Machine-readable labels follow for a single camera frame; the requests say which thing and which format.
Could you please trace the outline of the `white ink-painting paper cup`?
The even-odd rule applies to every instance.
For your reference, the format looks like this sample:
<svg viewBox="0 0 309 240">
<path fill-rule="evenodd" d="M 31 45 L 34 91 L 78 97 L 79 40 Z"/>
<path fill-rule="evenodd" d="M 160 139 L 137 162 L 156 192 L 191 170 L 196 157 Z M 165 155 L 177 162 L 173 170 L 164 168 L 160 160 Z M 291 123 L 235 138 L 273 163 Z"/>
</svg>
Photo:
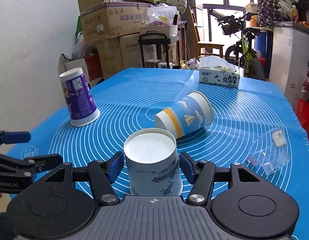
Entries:
<svg viewBox="0 0 309 240">
<path fill-rule="evenodd" d="M 175 137 L 161 128 L 130 135 L 123 151 L 130 191 L 136 196 L 177 196 L 183 189 Z"/>
</svg>

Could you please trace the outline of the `blue sailboat paper cup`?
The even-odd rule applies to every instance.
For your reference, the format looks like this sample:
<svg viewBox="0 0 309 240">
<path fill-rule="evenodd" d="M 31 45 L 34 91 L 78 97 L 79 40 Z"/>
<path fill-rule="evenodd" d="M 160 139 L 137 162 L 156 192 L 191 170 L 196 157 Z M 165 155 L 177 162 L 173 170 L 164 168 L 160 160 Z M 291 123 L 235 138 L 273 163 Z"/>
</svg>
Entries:
<svg viewBox="0 0 309 240">
<path fill-rule="evenodd" d="M 191 92 L 154 116 L 155 126 L 169 131 L 176 139 L 211 125 L 213 119 L 211 104 L 199 91 Z"/>
</svg>

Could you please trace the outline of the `purple paper cup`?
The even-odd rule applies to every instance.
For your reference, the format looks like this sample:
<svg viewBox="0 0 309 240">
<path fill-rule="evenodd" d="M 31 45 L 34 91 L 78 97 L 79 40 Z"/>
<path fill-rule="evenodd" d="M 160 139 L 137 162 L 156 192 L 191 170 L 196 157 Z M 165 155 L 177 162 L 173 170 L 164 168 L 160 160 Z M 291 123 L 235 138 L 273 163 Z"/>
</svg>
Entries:
<svg viewBox="0 0 309 240">
<path fill-rule="evenodd" d="M 82 68 L 67 70 L 59 75 L 65 103 L 74 127 L 94 122 L 100 111 L 93 99 Z"/>
</svg>

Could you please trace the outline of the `clear plastic cup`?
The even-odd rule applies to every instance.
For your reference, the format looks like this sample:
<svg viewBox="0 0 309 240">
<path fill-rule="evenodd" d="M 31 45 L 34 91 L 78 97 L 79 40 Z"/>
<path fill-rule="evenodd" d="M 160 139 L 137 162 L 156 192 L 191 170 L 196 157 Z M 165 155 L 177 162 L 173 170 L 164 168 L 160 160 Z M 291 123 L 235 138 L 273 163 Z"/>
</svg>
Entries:
<svg viewBox="0 0 309 240">
<path fill-rule="evenodd" d="M 259 136 L 250 146 L 246 161 L 262 167 L 268 176 L 290 162 L 287 140 L 283 128 L 276 127 Z"/>
</svg>

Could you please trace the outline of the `white tissue box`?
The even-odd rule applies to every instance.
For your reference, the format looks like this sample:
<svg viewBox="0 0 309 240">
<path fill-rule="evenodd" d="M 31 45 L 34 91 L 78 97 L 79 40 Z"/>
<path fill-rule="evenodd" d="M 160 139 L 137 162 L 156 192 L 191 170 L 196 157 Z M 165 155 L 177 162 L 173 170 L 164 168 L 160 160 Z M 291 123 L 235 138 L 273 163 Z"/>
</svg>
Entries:
<svg viewBox="0 0 309 240">
<path fill-rule="evenodd" d="M 238 88 L 240 71 L 237 66 L 217 56 L 206 56 L 199 59 L 199 82 L 224 87 Z"/>
</svg>

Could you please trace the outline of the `lower stacked cardboard box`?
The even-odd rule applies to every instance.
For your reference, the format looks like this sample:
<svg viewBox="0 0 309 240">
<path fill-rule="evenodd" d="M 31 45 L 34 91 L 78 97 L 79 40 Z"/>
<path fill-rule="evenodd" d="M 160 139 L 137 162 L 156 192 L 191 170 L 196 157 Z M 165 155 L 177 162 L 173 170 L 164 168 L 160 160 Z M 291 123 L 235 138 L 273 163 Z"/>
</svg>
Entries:
<svg viewBox="0 0 309 240">
<path fill-rule="evenodd" d="M 132 34 L 110 38 L 97 45 L 105 80 L 122 70 L 142 67 L 139 36 L 140 34 Z"/>
</svg>

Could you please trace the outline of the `wooden chair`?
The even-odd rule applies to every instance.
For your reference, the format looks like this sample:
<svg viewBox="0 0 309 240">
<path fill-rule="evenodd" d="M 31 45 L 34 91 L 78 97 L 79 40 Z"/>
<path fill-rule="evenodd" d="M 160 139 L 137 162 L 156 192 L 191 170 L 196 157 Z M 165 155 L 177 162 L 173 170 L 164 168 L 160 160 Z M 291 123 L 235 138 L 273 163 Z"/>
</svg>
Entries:
<svg viewBox="0 0 309 240">
<path fill-rule="evenodd" d="M 188 6 L 188 11 L 191 16 L 191 26 L 194 30 L 196 57 L 201 58 L 205 56 L 218 56 L 223 58 L 224 45 L 206 40 L 204 36 L 204 28 L 198 25 L 195 10 Z"/>
</svg>

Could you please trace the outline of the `green black bicycle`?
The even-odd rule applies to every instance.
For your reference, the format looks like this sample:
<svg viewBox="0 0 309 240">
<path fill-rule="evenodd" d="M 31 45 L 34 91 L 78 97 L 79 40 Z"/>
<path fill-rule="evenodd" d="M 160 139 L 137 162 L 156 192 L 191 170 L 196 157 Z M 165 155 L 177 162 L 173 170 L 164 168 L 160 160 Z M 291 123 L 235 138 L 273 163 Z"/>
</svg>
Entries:
<svg viewBox="0 0 309 240">
<path fill-rule="evenodd" d="M 265 71 L 257 58 L 257 51 L 252 48 L 252 40 L 261 35 L 260 29 L 246 27 L 245 22 L 251 21 L 255 12 L 246 12 L 236 18 L 234 15 L 225 16 L 214 9 L 209 10 L 221 26 L 224 35 L 232 35 L 240 32 L 241 37 L 234 45 L 225 51 L 225 60 L 243 69 L 243 75 L 252 79 L 265 81 Z"/>
</svg>

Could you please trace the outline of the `black metal rack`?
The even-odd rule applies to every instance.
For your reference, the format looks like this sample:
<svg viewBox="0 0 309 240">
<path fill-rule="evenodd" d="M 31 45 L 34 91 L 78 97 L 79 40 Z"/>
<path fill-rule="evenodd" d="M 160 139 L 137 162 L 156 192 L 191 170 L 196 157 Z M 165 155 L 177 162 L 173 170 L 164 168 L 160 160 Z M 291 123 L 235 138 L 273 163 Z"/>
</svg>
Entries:
<svg viewBox="0 0 309 240">
<path fill-rule="evenodd" d="M 180 66 L 180 43 L 179 43 L 180 39 L 181 39 L 180 35 L 168 37 L 166 34 L 163 34 L 163 33 L 141 34 L 138 39 L 138 45 L 140 46 L 140 51 L 141 51 L 142 67 L 146 68 L 143 46 L 155 45 L 158 59 L 162 59 L 161 48 L 165 48 L 166 63 L 169 64 L 170 63 L 169 45 L 172 43 L 177 44 L 176 45 L 177 59 L 178 59 L 177 67 L 179 67 Z"/>
</svg>

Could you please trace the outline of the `blue water barrel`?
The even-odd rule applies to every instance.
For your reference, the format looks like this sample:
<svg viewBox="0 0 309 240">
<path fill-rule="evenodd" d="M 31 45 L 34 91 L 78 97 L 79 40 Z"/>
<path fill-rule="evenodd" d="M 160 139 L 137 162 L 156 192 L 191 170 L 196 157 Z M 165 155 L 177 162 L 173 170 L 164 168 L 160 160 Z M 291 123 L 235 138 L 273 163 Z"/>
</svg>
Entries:
<svg viewBox="0 0 309 240">
<path fill-rule="evenodd" d="M 260 30 L 260 35 L 255 37 L 255 49 L 258 50 L 262 57 L 266 57 L 267 52 L 267 31 Z"/>
</svg>

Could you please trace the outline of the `large open cardboard box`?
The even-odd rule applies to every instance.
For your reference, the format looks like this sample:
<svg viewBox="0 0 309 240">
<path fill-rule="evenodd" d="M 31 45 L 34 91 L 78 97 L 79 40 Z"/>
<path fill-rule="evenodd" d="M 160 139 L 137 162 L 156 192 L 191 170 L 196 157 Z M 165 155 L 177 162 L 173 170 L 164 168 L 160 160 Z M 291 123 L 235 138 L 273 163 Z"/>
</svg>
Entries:
<svg viewBox="0 0 309 240">
<path fill-rule="evenodd" d="M 77 0 L 87 43 L 139 32 L 154 0 Z"/>
</svg>

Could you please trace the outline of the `white chest freezer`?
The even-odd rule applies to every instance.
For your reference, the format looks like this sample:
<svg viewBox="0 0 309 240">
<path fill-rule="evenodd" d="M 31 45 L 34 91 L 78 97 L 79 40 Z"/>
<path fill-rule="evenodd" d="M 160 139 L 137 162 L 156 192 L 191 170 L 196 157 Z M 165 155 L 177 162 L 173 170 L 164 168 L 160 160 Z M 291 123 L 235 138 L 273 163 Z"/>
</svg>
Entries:
<svg viewBox="0 0 309 240">
<path fill-rule="evenodd" d="M 273 51 L 269 80 L 278 85 L 293 109 L 309 59 L 309 28 L 295 22 L 278 22 L 273 28 Z"/>
</svg>

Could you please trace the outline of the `clear plastic storage bin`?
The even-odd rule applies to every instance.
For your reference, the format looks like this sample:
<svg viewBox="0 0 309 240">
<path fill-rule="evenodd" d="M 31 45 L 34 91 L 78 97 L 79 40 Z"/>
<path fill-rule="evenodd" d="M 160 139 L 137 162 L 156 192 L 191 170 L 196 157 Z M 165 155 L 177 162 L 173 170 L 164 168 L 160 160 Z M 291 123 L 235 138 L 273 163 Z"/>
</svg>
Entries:
<svg viewBox="0 0 309 240">
<path fill-rule="evenodd" d="M 161 22 L 166 25 L 175 25 L 179 18 L 179 11 L 175 6 L 150 7 L 147 9 L 146 22 Z"/>
</svg>

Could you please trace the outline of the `floral fabric bag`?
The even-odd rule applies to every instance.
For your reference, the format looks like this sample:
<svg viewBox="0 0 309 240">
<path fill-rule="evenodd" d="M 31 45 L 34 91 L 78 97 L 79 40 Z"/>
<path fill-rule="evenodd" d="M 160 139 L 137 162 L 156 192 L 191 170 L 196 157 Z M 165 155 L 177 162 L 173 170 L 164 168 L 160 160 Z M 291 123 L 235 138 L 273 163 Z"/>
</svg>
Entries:
<svg viewBox="0 0 309 240">
<path fill-rule="evenodd" d="M 282 22 L 277 0 L 257 0 L 257 16 L 259 27 L 273 29 L 274 23 Z"/>
</svg>

